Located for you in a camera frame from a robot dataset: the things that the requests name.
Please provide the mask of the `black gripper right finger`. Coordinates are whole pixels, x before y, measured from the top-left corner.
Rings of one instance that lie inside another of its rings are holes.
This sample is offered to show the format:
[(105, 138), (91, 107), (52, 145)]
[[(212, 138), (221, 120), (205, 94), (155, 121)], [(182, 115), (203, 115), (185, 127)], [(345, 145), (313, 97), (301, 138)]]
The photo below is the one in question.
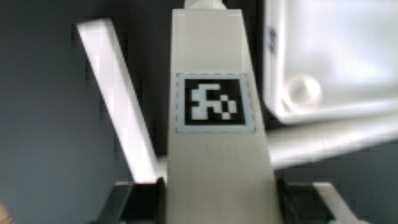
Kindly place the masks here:
[(358, 217), (331, 182), (279, 179), (278, 196), (285, 224), (372, 224)]

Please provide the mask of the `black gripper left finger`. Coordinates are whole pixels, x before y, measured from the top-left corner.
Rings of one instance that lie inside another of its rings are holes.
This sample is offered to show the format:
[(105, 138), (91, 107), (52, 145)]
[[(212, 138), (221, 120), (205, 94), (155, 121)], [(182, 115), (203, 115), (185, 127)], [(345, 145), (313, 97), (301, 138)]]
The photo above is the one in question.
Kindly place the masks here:
[(166, 193), (164, 179), (155, 183), (120, 182), (95, 224), (166, 224)]

